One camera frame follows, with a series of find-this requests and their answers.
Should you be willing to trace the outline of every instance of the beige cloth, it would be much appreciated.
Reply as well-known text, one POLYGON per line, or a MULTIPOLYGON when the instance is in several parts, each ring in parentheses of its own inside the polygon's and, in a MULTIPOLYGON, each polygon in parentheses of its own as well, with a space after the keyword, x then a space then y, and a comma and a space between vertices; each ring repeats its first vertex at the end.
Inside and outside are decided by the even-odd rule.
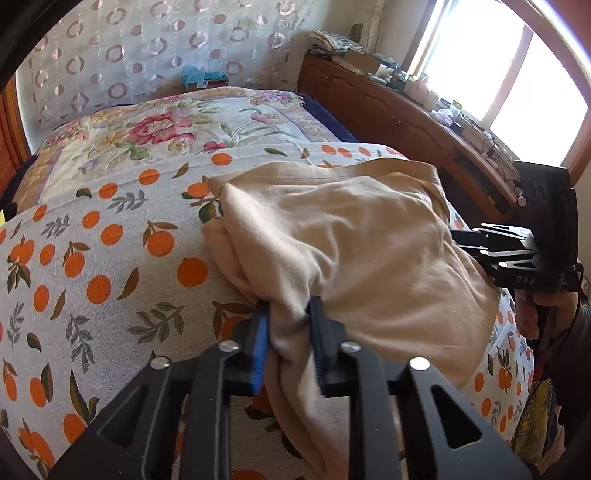
POLYGON ((347 475, 348 400, 317 386, 305 308, 327 315, 385 358, 429 358, 458 388, 474 373, 499 305, 452 243, 436 169, 380 158, 322 169, 268 163, 209 179, 224 218, 203 227, 222 272, 271 302, 265 384, 274 413, 324 478, 347 475))

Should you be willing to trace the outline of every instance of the bed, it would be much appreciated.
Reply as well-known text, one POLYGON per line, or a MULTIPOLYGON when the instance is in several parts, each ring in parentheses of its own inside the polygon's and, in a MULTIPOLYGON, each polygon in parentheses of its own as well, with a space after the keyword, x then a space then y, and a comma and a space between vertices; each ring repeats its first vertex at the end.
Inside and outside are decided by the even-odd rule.
MULTIPOLYGON (((56 129, 13 185, 18 214, 0 226, 0 426, 24 462, 45 478, 151 355, 191 358, 251 314, 204 247, 200 226, 220 206, 203 176, 379 157, 404 158, 355 142, 311 99, 238 87, 114 107, 56 129)), ((451 205, 450 226, 467 228, 451 205)), ((504 290, 463 394, 507 442, 533 369, 504 290)), ((233 400, 232 428, 234 480, 316 477, 264 394, 233 400)))

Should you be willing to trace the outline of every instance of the blue cloth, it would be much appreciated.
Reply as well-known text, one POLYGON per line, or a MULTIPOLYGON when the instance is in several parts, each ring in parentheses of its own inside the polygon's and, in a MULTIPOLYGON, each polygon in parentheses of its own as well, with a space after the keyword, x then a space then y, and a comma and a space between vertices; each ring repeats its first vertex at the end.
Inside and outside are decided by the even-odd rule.
POLYGON ((224 72, 206 72, 205 70, 199 70, 194 65, 187 65, 183 68, 183 85, 185 91, 187 91, 187 86, 189 83, 201 83, 205 81, 217 82, 217 81, 227 81, 228 77, 224 72))

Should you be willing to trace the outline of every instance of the wall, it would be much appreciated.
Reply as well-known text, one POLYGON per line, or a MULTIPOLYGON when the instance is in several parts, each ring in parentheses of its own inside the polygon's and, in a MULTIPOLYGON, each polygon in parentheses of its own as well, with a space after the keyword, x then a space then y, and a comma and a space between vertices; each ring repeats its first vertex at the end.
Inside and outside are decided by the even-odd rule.
POLYGON ((427 3, 428 0, 391 0, 382 17, 378 52, 402 63, 427 3))
POLYGON ((57 126, 106 106, 182 92, 188 64, 230 85, 292 89, 308 32, 348 34, 355 0, 83 0, 17 71, 35 151, 57 126))

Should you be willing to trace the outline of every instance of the window frame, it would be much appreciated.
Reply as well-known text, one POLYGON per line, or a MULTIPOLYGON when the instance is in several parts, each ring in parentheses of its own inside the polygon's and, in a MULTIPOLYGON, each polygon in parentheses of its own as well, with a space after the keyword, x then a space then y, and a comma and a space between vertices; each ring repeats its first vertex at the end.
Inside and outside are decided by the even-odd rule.
MULTIPOLYGON (((417 31, 417 35, 422 33, 422 35, 420 37, 421 40, 420 40, 420 42, 417 42, 417 44, 415 46, 411 46, 411 48, 409 49, 409 52, 407 53, 407 57, 405 58, 405 62, 403 64, 403 67, 406 66, 405 64, 408 64, 409 74, 413 74, 413 75, 418 76, 424 70, 424 68, 429 60, 430 54, 433 52, 434 46, 435 46, 437 39, 439 38, 439 35, 441 33, 441 27, 442 27, 443 20, 451 12, 453 12, 453 8, 462 0, 435 0, 435 4, 440 1, 445 2, 446 6, 448 8, 446 9, 444 7, 439 12, 438 18, 436 19, 435 31, 433 31, 433 32, 428 31, 428 25, 431 23, 431 20, 433 17, 433 11, 435 10, 435 7, 433 7, 431 9, 431 11, 425 12, 425 15, 429 15, 430 20, 429 20, 429 22, 421 22, 421 23, 424 23, 424 25, 421 26, 423 31, 422 32, 417 31), (424 42, 423 41, 424 37, 427 34, 430 35, 430 38, 429 38, 428 42, 424 42)), ((515 13, 518 14, 518 16, 521 17, 521 19, 524 22, 524 29, 522 32, 521 40, 519 42, 517 51, 515 53, 515 57, 511 61, 511 65, 509 66, 509 69, 507 70, 505 78, 503 79, 503 82, 501 83, 499 90, 497 91, 495 98, 494 98, 493 102, 491 103, 491 106, 487 110, 487 113, 484 115, 482 120, 475 118, 467 110, 465 110, 465 109, 462 110, 462 112, 466 116, 468 116, 470 118, 470 120, 472 120, 478 127, 480 127, 484 131, 490 131, 490 128, 491 128, 494 120, 496 119, 497 115, 501 111, 503 104, 505 103, 507 97, 509 96, 509 93, 511 92, 511 89, 517 79, 519 71, 521 70, 523 62, 525 60, 525 56, 527 55, 527 52, 528 52, 531 40, 533 39, 534 33, 536 33, 542 39, 542 41, 550 47, 550 50, 557 56, 560 63, 564 63, 564 61, 566 61, 567 65, 565 65, 565 67, 567 68, 567 71, 569 72, 569 74, 571 75, 573 80, 575 81, 575 84, 577 85, 579 90, 580 90, 579 76, 582 74, 585 80, 589 80, 588 83, 586 82, 584 84, 584 86, 586 88, 584 88, 582 91, 581 90, 580 91, 581 91, 583 97, 585 98, 585 100, 587 101, 587 104, 591 105, 591 103, 589 103, 589 101, 588 101, 588 96, 587 96, 587 94, 590 93, 589 86, 591 86, 591 79, 589 79, 589 77, 588 77, 590 72, 588 72, 585 68, 582 67, 581 60, 575 55, 573 48, 570 47, 569 43, 565 40, 564 34, 556 27, 556 25, 555 25, 556 19, 549 18, 548 12, 546 12, 546 11, 542 12, 540 10, 539 6, 536 5, 536 8, 534 9, 535 16, 536 16, 535 20, 537 22, 541 21, 541 22, 545 23, 544 31, 539 31, 540 25, 538 25, 536 22, 534 22, 535 26, 534 26, 534 28, 532 28, 528 25, 528 23, 525 20, 525 17, 527 17, 527 18, 530 17, 529 14, 531 12, 528 11, 527 13, 529 13, 529 14, 524 17, 523 13, 525 13, 525 11, 524 11, 523 7, 520 5, 521 8, 516 8, 516 5, 515 5, 516 2, 519 2, 519 0, 511 0, 511 1, 504 2, 505 5, 507 5, 507 7, 511 8, 513 11, 515 11, 515 13), (557 52, 554 52, 554 48, 552 48, 552 47, 557 47, 556 42, 552 41, 549 44, 546 41, 546 38, 548 38, 549 40, 550 39, 554 40, 554 38, 552 38, 552 35, 548 34, 548 32, 550 30, 552 30, 555 35, 557 34, 564 44, 564 45, 558 46, 557 52), (564 46, 566 46, 569 49, 569 52, 570 52, 572 58, 569 56, 565 56, 563 54, 561 49, 564 48, 564 46), (570 63, 572 62, 573 59, 575 59, 575 61, 578 64, 578 67, 579 67, 579 70, 577 71, 578 75, 575 77, 573 77, 573 73, 571 72, 571 68, 568 68, 568 67, 572 67, 572 65, 570 65, 570 63)), ((500 140, 498 137, 496 137, 494 135, 493 132, 491 132, 491 134, 495 138, 500 140)), ((507 145, 504 144, 504 146, 512 156, 517 158, 517 156, 514 155, 514 153, 511 151, 511 149, 509 147, 507 147, 507 145)), ((577 133, 577 136, 575 137, 575 140, 573 141, 573 144, 571 145, 571 148, 569 149, 568 153, 565 155, 565 157, 563 158, 563 161, 561 162, 561 166, 569 169, 569 172, 571 174, 571 183, 573 185, 577 182, 577 180, 581 176, 584 168, 587 166, 587 164, 589 162, 589 157, 591 157, 591 155, 589 155, 589 153, 591 153, 591 108, 587 110, 587 114, 585 115, 585 118, 584 118, 583 123, 577 133)))

